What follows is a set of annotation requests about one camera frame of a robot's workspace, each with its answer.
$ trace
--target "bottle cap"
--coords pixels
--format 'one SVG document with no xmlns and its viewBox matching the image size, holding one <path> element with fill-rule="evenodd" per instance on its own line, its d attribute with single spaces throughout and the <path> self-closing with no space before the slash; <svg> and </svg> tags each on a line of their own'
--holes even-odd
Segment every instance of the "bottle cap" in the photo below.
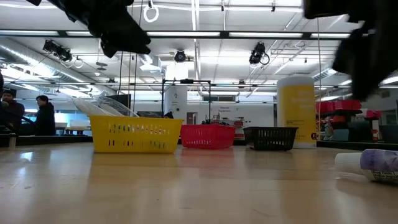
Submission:
<svg viewBox="0 0 398 224">
<path fill-rule="evenodd" d="M 361 156 L 362 152 L 339 153 L 335 157 L 335 167 L 341 172 L 362 175 Z"/>
</svg>

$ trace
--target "black jacket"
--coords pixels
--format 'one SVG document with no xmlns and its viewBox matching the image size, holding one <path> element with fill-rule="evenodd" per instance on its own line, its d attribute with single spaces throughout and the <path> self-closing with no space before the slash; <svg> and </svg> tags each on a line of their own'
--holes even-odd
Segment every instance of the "black jacket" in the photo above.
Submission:
<svg viewBox="0 0 398 224">
<path fill-rule="evenodd" d="M 36 115 L 36 126 L 38 136 L 53 136 L 55 135 L 55 116 L 54 106 L 47 103 L 41 106 Z"/>
<path fill-rule="evenodd" d="M 10 111 L 11 113 L 14 113 L 19 116 L 23 116 L 25 113 L 24 105 L 17 103 L 17 101 L 15 100 L 9 103 L 8 107 L 6 107 L 5 110 Z M 4 121 L 6 123 L 12 124 L 15 130 L 19 130 L 19 127 L 21 126 L 22 123 L 20 117 L 8 113 L 5 113 L 3 116 L 4 116 Z"/>
</svg>

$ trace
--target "wooden table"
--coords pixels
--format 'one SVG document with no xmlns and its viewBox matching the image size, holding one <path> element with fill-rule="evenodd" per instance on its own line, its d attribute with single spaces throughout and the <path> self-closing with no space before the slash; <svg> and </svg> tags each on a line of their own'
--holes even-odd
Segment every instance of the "wooden table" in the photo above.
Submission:
<svg viewBox="0 0 398 224">
<path fill-rule="evenodd" d="M 398 188 L 339 175 L 338 152 L 351 151 L 0 151 L 0 223 L 395 223 Z"/>
</svg>

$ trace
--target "white bottle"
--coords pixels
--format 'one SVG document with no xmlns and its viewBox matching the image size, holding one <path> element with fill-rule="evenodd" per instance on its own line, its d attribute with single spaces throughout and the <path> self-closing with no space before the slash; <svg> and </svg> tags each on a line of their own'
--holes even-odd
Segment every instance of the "white bottle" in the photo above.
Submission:
<svg viewBox="0 0 398 224">
<path fill-rule="evenodd" d="M 367 149 L 339 153 L 335 157 L 335 166 L 341 172 L 364 175 L 371 181 L 398 184 L 398 151 Z"/>
</svg>

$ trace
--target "yellow sign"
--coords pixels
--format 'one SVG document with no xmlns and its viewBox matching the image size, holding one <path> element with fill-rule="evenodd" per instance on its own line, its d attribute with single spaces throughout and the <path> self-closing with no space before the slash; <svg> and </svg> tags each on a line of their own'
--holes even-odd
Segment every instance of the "yellow sign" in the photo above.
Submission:
<svg viewBox="0 0 398 224">
<path fill-rule="evenodd" d="M 297 127 L 295 144 L 316 145 L 311 137 L 315 133 L 315 95 L 313 85 L 284 86 L 278 96 L 283 108 L 279 111 L 284 127 Z"/>
</svg>

